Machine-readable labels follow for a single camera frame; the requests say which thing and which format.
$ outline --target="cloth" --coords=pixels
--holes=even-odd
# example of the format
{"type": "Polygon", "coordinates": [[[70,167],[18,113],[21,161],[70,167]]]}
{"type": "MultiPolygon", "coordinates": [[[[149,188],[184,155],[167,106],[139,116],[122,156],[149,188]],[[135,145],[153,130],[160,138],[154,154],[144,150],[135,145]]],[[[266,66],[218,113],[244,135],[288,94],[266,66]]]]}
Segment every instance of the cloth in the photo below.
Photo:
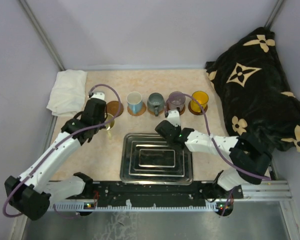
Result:
{"type": "Polygon", "coordinates": [[[300,152],[300,101],[291,92],[276,51],[275,33],[257,28],[231,46],[206,74],[220,96],[230,136],[248,132],[270,152],[300,152]]]}
{"type": "Polygon", "coordinates": [[[85,71],[58,72],[46,108],[51,110],[54,116],[73,117],[85,104],[86,80],[85,71]]]}

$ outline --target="silver rectangular tray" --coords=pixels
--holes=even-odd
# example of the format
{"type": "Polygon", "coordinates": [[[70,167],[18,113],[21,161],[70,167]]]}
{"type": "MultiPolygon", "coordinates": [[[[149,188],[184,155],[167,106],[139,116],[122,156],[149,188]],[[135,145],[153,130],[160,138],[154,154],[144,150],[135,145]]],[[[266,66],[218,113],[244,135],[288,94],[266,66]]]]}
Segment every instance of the silver rectangular tray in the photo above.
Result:
{"type": "Polygon", "coordinates": [[[175,150],[155,133],[124,137],[120,178],[124,183],[189,185],[193,181],[192,153],[175,150]]]}

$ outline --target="light blue and white mug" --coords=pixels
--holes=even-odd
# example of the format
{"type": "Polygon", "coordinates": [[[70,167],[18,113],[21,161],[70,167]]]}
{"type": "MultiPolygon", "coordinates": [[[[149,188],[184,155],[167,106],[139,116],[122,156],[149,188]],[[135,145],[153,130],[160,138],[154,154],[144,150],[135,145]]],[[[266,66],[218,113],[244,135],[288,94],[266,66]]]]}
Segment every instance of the light blue and white mug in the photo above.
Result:
{"type": "Polygon", "coordinates": [[[133,114],[137,114],[142,109],[143,101],[140,92],[132,91],[126,97],[128,107],[131,109],[133,114]]]}

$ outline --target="cork coaster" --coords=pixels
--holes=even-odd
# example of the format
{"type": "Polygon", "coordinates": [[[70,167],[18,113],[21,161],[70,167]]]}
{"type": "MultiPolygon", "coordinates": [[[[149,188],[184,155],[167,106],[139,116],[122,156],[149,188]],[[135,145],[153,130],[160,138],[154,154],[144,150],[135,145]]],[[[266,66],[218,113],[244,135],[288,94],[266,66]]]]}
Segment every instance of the cork coaster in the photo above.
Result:
{"type": "Polygon", "coordinates": [[[147,110],[147,106],[146,106],[145,103],[143,102],[143,103],[142,103],[142,108],[141,108],[141,110],[140,110],[137,114],[133,114],[133,112],[132,112],[132,110],[129,108],[129,106],[127,107],[127,110],[128,110],[128,113],[129,113],[131,116],[138,117],[138,116],[141,116],[142,114],[145,113],[145,111],[147,110]]]}
{"type": "MultiPolygon", "coordinates": [[[[190,103],[191,103],[191,101],[190,101],[189,104],[188,104],[188,109],[189,109],[190,113],[192,113],[193,115],[197,115],[197,116],[203,115],[203,112],[202,112],[202,111],[201,111],[201,112],[193,111],[193,110],[191,109],[190,103]]],[[[207,110],[208,110],[208,105],[206,105],[205,108],[204,108],[204,111],[205,111],[205,112],[207,112],[207,110]]]]}
{"type": "MultiPolygon", "coordinates": [[[[167,109],[167,111],[170,110],[168,104],[166,105],[166,109],[167,109]]],[[[185,111],[186,111],[186,105],[184,105],[184,107],[183,107],[183,109],[181,110],[181,112],[179,112],[179,115],[181,116],[182,114],[185,113],[185,111]]]]}
{"type": "MultiPolygon", "coordinates": [[[[162,109],[162,111],[159,112],[159,115],[162,114],[164,111],[165,111],[165,109],[162,109]]],[[[149,108],[148,108],[148,112],[149,112],[151,115],[155,116],[155,113],[154,113],[153,111],[150,111],[149,108]]]]}
{"type": "MultiPolygon", "coordinates": [[[[114,116],[117,111],[118,111],[118,108],[119,108],[119,102],[118,101],[111,101],[111,102],[108,102],[106,104],[106,112],[108,114],[111,114],[112,116],[114,116]]],[[[119,115],[118,117],[124,112],[124,105],[121,103],[121,110],[119,112],[119,115]]]]}

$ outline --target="wall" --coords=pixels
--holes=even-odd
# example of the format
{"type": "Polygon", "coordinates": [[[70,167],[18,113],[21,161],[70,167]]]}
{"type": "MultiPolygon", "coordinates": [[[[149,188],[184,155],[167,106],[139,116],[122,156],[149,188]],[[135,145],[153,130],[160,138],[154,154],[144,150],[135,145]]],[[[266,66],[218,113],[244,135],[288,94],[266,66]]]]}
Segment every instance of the wall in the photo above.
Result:
{"type": "MultiPolygon", "coordinates": [[[[2,214],[4,182],[39,156],[57,68],[16,0],[0,1],[0,240],[13,220],[2,214]]],[[[15,210],[8,207],[8,212],[15,210]]]]}
{"type": "Polygon", "coordinates": [[[27,0],[68,69],[202,68],[275,0],[27,0]]]}
{"type": "MultiPolygon", "coordinates": [[[[273,26],[277,51],[294,95],[300,100],[300,0],[288,0],[273,26]]],[[[276,152],[278,171],[287,179],[300,213],[300,153],[276,152]]]]}

